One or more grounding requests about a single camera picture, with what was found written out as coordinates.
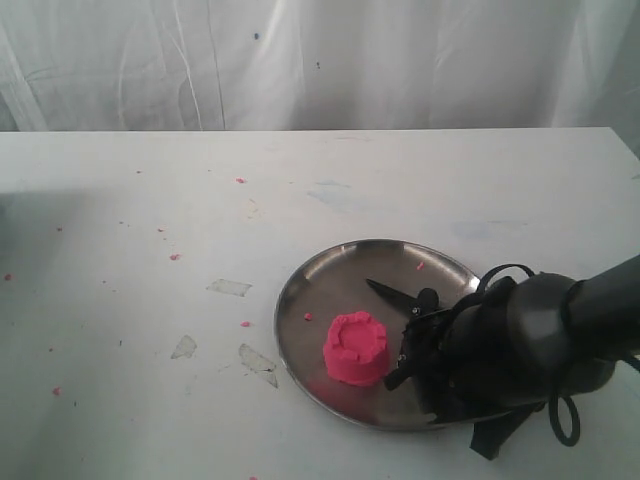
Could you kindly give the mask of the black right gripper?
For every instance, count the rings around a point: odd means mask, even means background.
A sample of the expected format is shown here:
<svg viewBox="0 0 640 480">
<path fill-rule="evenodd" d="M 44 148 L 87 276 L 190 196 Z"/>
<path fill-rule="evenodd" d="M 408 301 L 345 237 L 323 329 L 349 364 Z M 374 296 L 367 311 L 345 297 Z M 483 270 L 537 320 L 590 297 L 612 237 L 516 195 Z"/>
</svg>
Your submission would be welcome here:
<svg viewBox="0 0 640 480">
<path fill-rule="evenodd" d="M 421 314 L 405 327 L 386 390 L 412 380 L 422 405 L 484 405 L 502 417 L 602 388 L 615 361 L 594 335 L 577 330 L 570 302 L 580 286 L 552 273 L 516 282 L 489 272 L 448 309 L 423 288 Z"/>
</svg>

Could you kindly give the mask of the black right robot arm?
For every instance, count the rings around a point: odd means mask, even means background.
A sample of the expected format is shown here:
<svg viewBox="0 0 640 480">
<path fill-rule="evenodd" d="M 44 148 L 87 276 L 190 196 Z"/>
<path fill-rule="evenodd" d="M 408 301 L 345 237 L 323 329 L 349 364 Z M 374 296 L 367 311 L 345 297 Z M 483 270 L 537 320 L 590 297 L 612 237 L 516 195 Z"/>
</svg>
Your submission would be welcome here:
<svg viewBox="0 0 640 480">
<path fill-rule="evenodd" d="M 638 258 L 587 280 L 507 268 L 449 308 L 410 308 L 387 390 L 413 379 L 441 419 L 479 419 L 599 390 L 638 354 Z"/>
</svg>

